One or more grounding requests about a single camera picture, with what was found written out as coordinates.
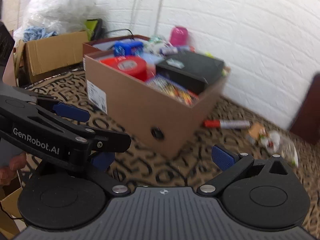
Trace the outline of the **person's left hand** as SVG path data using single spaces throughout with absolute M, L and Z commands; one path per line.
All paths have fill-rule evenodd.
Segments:
M 27 164 L 27 155 L 22 152 L 20 155 L 14 156 L 9 162 L 9 166 L 1 168 L 1 186 L 9 185 L 16 177 L 17 170 L 22 169 Z

